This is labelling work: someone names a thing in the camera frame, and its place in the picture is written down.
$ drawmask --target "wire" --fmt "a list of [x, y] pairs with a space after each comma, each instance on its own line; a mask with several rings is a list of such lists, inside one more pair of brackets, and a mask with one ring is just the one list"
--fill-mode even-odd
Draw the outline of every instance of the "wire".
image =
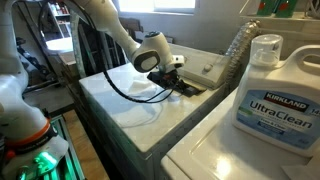
[[70, 2], [72, 2], [74, 5], [77, 6], [77, 8], [82, 12], [82, 14], [85, 16], [86, 18], [86, 21], [87, 23], [89, 24], [89, 26], [91, 26], [95, 31], [96, 31], [96, 39], [97, 39], [97, 45], [98, 45], [98, 53], [99, 53], [99, 56], [100, 56], [100, 61], [99, 63], [101, 64], [101, 66], [99, 66], [99, 68], [102, 68], [101, 71], [103, 72], [103, 74], [105, 75], [105, 78], [107, 79], [108, 83], [110, 84], [110, 86], [120, 95], [122, 96], [123, 98], [129, 100], [129, 101], [133, 101], [133, 102], [136, 102], [136, 103], [159, 103], [159, 102], [162, 102], [164, 101], [165, 99], [167, 99], [173, 92], [173, 89], [171, 90], [171, 92], [166, 95], [163, 99], [160, 99], [158, 101], [151, 101], [152, 99], [158, 97], [160, 94], [162, 94], [164, 91], [166, 91], [166, 89], [164, 89], [163, 91], [159, 92], [158, 94], [156, 94], [155, 96], [147, 99], [147, 100], [141, 100], [141, 99], [135, 99], [135, 98], [132, 98], [126, 94], [124, 94], [122, 91], [120, 91], [118, 89], [118, 87], [113, 83], [113, 81], [111, 80], [105, 66], [104, 66], [104, 63], [101, 61], [102, 60], [102, 54], [100, 52], [100, 49], [102, 49], [102, 45], [101, 45], [101, 40], [100, 38], [98, 37], [98, 30], [92, 20], [92, 18], [88, 15], [88, 13], [81, 7], [79, 6], [79, 4], [77, 4], [74, 0], [70, 0]]

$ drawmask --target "bottle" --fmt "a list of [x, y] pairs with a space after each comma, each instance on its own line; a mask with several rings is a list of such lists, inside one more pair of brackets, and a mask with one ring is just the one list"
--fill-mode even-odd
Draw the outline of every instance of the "bottle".
[[274, 0], [261, 0], [257, 11], [258, 16], [270, 16], [275, 5]]
[[320, 45], [303, 46], [279, 61], [282, 41], [279, 35], [252, 40], [232, 122], [273, 145], [311, 157], [320, 150], [320, 66], [303, 60], [320, 57]]
[[298, 0], [281, 0], [277, 8], [276, 17], [290, 18], [293, 15]]

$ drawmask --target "white washing machine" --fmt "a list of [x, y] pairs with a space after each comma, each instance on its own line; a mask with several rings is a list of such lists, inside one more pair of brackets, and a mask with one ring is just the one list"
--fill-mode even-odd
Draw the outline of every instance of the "white washing machine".
[[[170, 45], [170, 48], [173, 54], [187, 57], [187, 63], [180, 71], [183, 76], [191, 75], [196, 82], [203, 79], [213, 86], [222, 84], [228, 58], [176, 45]], [[208, 64], [212, 65], [212, 70], [204, 72]], [[131, 64], [111, 69], [108, 73], [124, 93], [130, 92], [131, 85], [137, 81], [150, 82], [147, 74], [138, 73]], [[141, 104], [118, 95], [102, 73], [84, 78], [80, 84], [110, 141], [103, 148], [124, 178], [148, 180], [160, 177], [163, 156], [222, 101], [224, 89], [223, 85], [215, 90], [209, 88], [192, 97], [174, 92], [160, 103]], [[154, 100], [167, 94], [163, 93]]]
[[236, 91], [210, 112], [161, 160], [164, 179], [289, 179], [282, 166], [309, 158], [264, 142], [231, 124]]

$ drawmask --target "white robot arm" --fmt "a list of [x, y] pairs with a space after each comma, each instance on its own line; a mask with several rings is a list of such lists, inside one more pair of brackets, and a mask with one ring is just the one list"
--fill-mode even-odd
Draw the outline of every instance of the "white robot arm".
[[137, 44], [122, 27], [118, 12], [111, 0], [64, 0], [80, 17], [86, 21], [81, 11], [77, 11], [74, 3], [81, 6], [90, 16], [98, 31], [110, 35], [125, 51], [128, 60], [138, 72], [149, 72], [156, 66], [161, 72], [168, 73], [183, 66], [183, 56], [173, 56], [164, 35], [151, 32], [145, 36], [142, 44]]
[[[0, 0], [0, 133], [6, 138], [7, 147], [16, 152], [2, 169], [5, 179], [14, 179], [20, 167], [34, 166], [35, 157], [41, 152], [49, 154], [57, 164], [68, 150], [68, 143], [57, 135], [42, 112], [22, 99], [28, 74], [16, 50], [11, 15], [15, 1]], [[86, 21], [73, 1], [64, 2]], [[137, 71], [144, 73], [158, 66], [160, 72], [170, 73], [184, 64], [183, 56], [172, 56], [162, 33], [152, 32], [141, 45], [137, 44], [121, 26], [111, 0], [75, 0], [75, 3], [85, 9], [98, 31], [109, 34], [123, 48]]]

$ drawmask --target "shelf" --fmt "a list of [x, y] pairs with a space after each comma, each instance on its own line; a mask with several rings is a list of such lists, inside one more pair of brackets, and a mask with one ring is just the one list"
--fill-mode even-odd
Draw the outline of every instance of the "shelf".
[[60, 14], [60, 15], [55, 15], [55, 17], [65, 17], [65, 16], [70, 16], [70, 14]]
[[240, 11], [240, 18], [242, 23], [250, 20], [260, 21], [261, 30], [269, 32], [290, 33], [292, 35], [320, 36], [320, 19], [305, 17], [302, 6], [305, 2], [297, 4], [296, 12], [293, 13], [291, 18], [278, 18], [275, 14], [271, 16], [257, 16], [258, 6], [260, 0], [247, 0], [245, 5]]
[[275, 14], [272, 14], [271, 16], [256, 16], [253, 15], [240, 15], [241, 18], [244, 19], [255, 19], [255, 20], [269, 20], [269, 21], [314, 21], [317, 23], [320, 23], [319, 19], [314, 19], [311, 17], [305, 17], [304, 12], [294, 12], [293, 16], [291, 18], [278, 18], [275, 17]]
[[300, 4], [297, 5], [296, 12], [293, 13], [293, 16], [291, 18], [278, 18], [275, 17], [275, 14], [272, 14], [271, 16], [257, 16], [256, 13], [260, 4], [260, 0], [247, 0], [240, 11], [240, 17], [244, 19], [255, 19], [263, 21], [304, 21], [320, 23], [320, 19], [305, 17], [305, 14], [303, 12], [304, 9], [301, 9], [301, 6], [305, 5], [304, 3], [301, 4], [300, 2]]

